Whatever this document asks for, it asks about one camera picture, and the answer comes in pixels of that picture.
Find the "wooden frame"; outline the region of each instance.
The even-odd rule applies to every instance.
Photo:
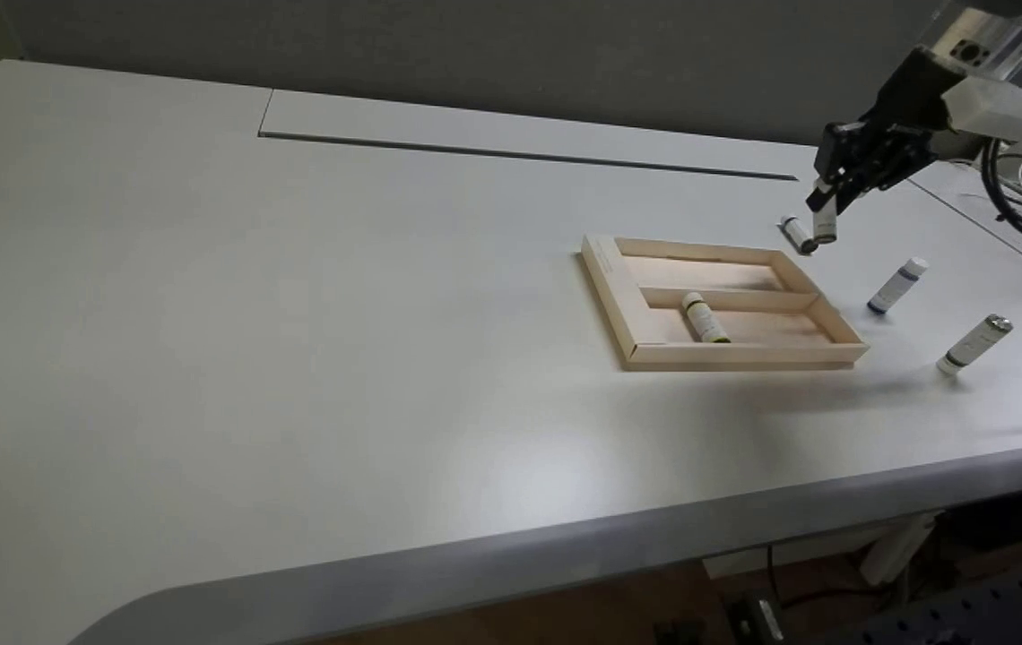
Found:
[[[780,251],[588,235],[582,248],[628,368],[848,368],[864,345]],[[703,295],[732,345],[680,317]]]

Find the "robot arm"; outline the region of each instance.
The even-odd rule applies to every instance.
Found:
[[[890,191],[943,155],[1022,144],[1022,89],[1006,81],[1022,68],[1022,0],[954,4],[934,25],[934,38],[902,58],[860,123],[824,125],[806,196],[821,243],[867,191]]]

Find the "wooden tray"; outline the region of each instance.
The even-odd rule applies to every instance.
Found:
[[[864,353],[780,251],[588,235],[582,258],[628,368],[848,368]],[[690,339],[688,289],[732,345]]]

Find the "wooden block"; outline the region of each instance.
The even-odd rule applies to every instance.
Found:
[[[848,368],[864,353],[780,251],[588,235],[582,258],[628,368]],[[690,339],[686,295],[713,308],[732,345]]]

